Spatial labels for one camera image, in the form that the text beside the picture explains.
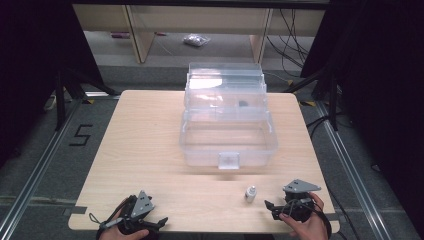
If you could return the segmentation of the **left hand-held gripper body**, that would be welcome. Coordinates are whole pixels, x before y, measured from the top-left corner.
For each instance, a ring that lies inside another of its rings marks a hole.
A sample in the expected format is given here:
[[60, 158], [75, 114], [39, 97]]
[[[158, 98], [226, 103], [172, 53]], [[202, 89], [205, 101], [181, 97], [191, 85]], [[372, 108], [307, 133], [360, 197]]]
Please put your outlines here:
[[138, 196], [131, 195], [121, 209], [119, 217], [122, 221], [118, 224], [118, 228], [122, 234], [132, 234], [142, 230], [144, 226], [144, 218], [154, 209], [151, 203], [151, 197], [144, 191]]

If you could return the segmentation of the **clear plastic storage box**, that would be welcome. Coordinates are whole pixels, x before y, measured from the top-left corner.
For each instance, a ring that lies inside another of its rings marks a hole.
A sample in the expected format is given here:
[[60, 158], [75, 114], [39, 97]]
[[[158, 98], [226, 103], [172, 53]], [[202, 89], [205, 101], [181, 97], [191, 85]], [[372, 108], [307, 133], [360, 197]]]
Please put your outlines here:
[[[239, 107], [239, 101], [249, 103]], [[278, 149], [262, 68], [254, 63], [191, 63], [179, 145], [190, 166], [265, 166]]]

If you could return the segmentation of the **clear plastic bag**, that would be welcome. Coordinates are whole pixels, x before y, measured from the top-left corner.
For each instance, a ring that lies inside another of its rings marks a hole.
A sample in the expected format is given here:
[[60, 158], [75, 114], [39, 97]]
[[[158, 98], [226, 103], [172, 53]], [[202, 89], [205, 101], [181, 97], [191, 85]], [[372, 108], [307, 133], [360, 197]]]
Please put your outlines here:
[[188, 34], [183, 38], [183, 43], [193, 47], [201, 47], [210, 42], [210, 38], [200, 34]]

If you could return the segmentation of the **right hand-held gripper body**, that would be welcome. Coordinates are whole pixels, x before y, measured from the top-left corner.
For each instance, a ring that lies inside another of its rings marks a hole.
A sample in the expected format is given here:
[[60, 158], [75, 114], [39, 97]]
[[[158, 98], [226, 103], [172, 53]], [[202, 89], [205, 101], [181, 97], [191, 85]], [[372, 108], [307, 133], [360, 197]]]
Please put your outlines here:
[[286, 205], [282, 209], [284, 216], [297, 222], [306, 222], [312, 213], [317, 213], [316, 202], [311, 192], [320, 191], [321, 187], [300, 179], [294, 179], [283, 187]]

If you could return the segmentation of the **person's left hand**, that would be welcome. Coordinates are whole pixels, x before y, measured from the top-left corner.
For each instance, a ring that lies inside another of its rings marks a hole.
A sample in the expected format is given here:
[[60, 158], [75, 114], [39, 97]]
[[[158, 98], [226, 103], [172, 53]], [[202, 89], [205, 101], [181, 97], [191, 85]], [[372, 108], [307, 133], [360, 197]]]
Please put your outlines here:
[[105, 230], [101, 230], [96, 235], [96, 240], [143, 240], [149, 235], [147, 229], [139, 230], [135, 233], [125, 235], [122, 234], [117, 226], [112, 226]]

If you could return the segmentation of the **wooden shelf unit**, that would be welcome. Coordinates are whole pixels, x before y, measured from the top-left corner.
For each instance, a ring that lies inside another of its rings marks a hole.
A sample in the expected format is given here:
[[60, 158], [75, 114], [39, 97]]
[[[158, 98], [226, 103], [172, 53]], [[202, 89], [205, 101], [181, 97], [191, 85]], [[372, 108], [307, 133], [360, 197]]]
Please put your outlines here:
[[156, 32], [248, 35], [260, 63], [266, 36], [287, 35], [294, 26], [297, 36], [314, 37], [324, 16], [322, 10], [277, 8], [75, 4], [73, 9], [86, 31], [127, 31], [139, 63], [146, 61]]

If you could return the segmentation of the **small grey metal part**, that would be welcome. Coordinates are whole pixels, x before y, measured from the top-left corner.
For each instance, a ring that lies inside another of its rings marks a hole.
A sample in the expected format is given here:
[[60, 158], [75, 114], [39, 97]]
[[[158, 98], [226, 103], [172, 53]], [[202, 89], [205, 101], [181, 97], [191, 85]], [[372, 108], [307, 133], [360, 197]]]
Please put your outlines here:
[[245, 191], [245, 200], [248, 203], [251, 203], [255, 199], [256, 194], [257, 194], [257, 190], [255, 186], [248, 187]]

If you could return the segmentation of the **black metal stand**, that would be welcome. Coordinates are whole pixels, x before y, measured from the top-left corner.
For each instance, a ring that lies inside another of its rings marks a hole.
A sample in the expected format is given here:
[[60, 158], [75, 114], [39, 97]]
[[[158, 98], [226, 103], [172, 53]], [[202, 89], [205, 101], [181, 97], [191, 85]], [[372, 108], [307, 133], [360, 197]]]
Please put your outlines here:
[[334, 70], [330, 66], [324, 66], [322, 69], [304, 78], [297, 84], [294, 84], [284, 90], [284, 93], [294, 93], [297, 90], [316, 81], [316, 85], [312, 92], [312, 97], [315, 100], [322, 100], [326, 94], [329, 94], [329, 110], [326, 118], [334, 131], [338, 130], [336, 121], [336, 106], [337, 106], [337, 79]]
[[56, 93], [56, 109], [57, 122], [55, 130], [59, 130], [65, 123], [65, 97], [64, 90], [67, 90], [72, 99], [83, 100], [87, 98], [87, 94], [81, 87], [82, 83], [89, 85], [105, 92], [109, 96], [119, 96], [120, 92], [106, 86], [102, 78], [95, 80], [88, 75], [78, 72], [71, 68], [61, 68], [58, 70], [55, 79]]

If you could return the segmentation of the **metal floor rail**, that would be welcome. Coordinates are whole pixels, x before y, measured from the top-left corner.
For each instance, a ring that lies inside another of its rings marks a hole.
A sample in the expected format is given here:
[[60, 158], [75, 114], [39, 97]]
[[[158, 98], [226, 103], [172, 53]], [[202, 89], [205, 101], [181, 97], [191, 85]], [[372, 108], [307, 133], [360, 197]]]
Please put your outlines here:
[[338, 131], [334, 129], [334, 126], [329, 119], [326, 120], [324, 126], [376, 239], [392, 240], [392, 235], [390, 234], [381, 214], [377, 210], [377, 207], [372, 200], [364, 181], [360, 177], [359, 172], [357, 171]]
[[19, 195], [15, 198], [11, 208], [7, 212], [5, 218], [0, 223], [0, 240], [9, 240], [13, 235], [19, 221], [21, 220], [35, 190], [41, 182], [46, 170], [48, 169], [51, 161], [59, 145], [66, 134], [70, 122], [75, 115], [76, 111], [82, 104], [81, 100], [73, 100], [65, 113], [65, 120], [58, 130], [55, 130], [46, 149], [39, 158], [37, 164], [33, 168], [29, 178], [25, 182]]

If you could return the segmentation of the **person's right hand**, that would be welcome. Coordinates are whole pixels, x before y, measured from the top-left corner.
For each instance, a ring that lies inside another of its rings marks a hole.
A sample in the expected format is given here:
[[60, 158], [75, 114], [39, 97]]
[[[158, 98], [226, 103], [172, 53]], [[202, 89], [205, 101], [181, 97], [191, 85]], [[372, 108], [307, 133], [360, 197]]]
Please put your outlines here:
[[307, 221], [295, 221], [291, 216], [284, 213], [281, 213], [279, 218], [292, 228], [290, 233], [292, 237], [298, 237], [300, 240], [329, 240], [326, 224], [320, 217], [324, 202], [313, 192], [310, 192], [310, 196], [315, 201], [315, 211], [311, 213]]

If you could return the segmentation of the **black curtain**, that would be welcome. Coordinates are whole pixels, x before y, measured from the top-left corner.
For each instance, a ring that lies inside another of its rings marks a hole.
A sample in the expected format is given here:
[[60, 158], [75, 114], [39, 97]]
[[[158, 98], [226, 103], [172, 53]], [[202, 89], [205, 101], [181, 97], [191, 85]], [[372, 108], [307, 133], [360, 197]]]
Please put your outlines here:
[[0, 0], [0, 168], [69, 72], [103, 82], [72, 1]]
[[348, 23], [338, 84], [348, 114], [424, 239], [424, 0], [329, 0], [306, 65], [329, 60]]

